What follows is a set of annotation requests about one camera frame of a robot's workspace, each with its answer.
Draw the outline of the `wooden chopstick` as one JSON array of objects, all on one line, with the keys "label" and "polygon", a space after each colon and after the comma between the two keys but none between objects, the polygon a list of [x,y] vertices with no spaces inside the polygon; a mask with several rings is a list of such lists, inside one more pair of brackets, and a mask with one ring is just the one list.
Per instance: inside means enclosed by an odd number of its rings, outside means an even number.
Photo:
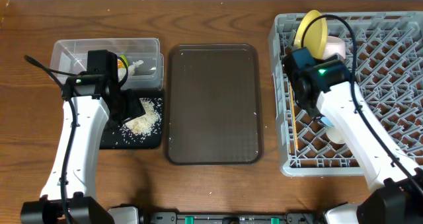
[{"label": "wooden chopstick", "polygon": [[293,96],[293,90],[292,90],[291,87],[289,88],[289,94],[290,94],[290,104],[291,104],[291,115],[292,115],[292,126],[293,126],[294,145],[295,145],[295,151],[296,151],[298,149],[297,127],[296,127],[296,119],[295,119],[294,96]]},{"label": "wooden chopstick", "polygon": [[293,126],[292,126],[292,115],[291,115],[291,104],[290,104],[290,94],[289,94],[289,110],[290,110],[290,128],[291,128],[291,141],[290,141],[290,145],[289,145],[289,153],[290,155],[294,155],[295,154],[295,145],[294,145],[294,136],[293,136]]}]

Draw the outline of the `rice food waste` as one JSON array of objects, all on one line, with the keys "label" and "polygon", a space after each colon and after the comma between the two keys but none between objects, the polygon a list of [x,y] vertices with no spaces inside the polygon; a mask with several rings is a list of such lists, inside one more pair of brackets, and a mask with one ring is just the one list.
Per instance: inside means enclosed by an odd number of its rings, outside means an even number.
[{"label": "rice food waste", "polygon": [[140,98],[145,115],[125,123],[120,129],[122,143],[129,148],[151,149],[160,144],[163,99]]}]

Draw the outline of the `yellow plate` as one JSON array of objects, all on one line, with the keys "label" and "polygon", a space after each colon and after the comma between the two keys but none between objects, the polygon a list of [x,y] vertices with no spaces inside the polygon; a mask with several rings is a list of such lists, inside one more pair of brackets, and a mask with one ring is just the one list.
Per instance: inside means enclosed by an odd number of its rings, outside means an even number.
[{"label": "yellow plate", "polygon": [[326,19],[319,19],[314,22],[307,30],[304,39],[303,34],[311,21],[321,15],[317,10],[309,11],[300,22],[293,43],[295,49],[305,46],[311,55],[317,59],[322,58],[328,38]]}]

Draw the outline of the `pandan cake wrapper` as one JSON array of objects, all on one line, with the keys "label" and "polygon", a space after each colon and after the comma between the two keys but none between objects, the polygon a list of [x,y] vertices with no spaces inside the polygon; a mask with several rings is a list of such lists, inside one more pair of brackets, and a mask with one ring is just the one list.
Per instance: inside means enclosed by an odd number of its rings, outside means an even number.
[{"label": "pandan cake wrapper", "polygon": [[125,55],[121,55],[117,57],[117,66],[118,66],[118,69],[128,68],[128,61]]}]

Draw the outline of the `pink white bowl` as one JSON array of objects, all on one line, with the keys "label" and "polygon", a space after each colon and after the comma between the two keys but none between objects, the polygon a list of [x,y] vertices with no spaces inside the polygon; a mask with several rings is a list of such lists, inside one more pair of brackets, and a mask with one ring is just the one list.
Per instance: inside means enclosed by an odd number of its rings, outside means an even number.
[{"label": "pink white bowl", "polygon": [[346,59],[346,44],[335,36],[328,36],[322,59],[328,59],[331,56],[338,56],[342,61]]}]

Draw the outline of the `light blue bowl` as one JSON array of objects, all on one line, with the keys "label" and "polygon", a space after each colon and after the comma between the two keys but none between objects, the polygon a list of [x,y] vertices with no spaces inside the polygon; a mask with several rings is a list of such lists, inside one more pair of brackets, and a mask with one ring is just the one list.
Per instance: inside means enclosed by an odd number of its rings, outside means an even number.
[{"label": "light blue bowl", "polygon": [[323,116],[323,117],[321,117],[320,118],[320,121],[326,126],[326,127],[330,127],[330,128],[333,128],[334,127],[334,125],[333,125],[333,123],[327,118],[327,117],[325,117],[325,116]]}]

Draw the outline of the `pale green cup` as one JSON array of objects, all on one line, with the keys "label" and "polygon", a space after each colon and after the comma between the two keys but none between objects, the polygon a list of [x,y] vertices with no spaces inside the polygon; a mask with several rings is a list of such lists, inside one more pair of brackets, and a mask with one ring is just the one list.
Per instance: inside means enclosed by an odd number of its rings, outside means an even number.
[{"label": "pale green cup", "polygon": [[334,127],[328,127],[326,131],[327,137],[331,142],[336,144],[344,144],[345,141],[342,137],[342,134]]}]

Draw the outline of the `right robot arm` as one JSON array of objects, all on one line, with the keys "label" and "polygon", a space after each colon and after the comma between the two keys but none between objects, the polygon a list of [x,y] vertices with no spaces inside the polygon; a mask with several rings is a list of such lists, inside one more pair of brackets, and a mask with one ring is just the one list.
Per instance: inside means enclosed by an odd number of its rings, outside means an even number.
[{"label": "right robot arm", "polygon": [[326,223],[421,223],[422,169],[393,141],[340,60],[284,59],[301,108],[333,124],[363,170],[371,195],[325,212]]}]

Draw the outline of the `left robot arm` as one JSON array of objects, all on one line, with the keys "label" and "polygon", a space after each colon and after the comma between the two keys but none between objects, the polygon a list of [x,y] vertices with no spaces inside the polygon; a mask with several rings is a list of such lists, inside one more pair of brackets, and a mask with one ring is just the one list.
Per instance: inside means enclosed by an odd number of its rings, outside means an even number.
[{"label": "left robot arm", "polygon": [[22,205],[22,223],[140,223],[133,205],[105,210],[95,173],[103,131],[145,114],[136,93],[107,75],[69,76],[62,86],[63,127],[54,166],[40,198]]}]

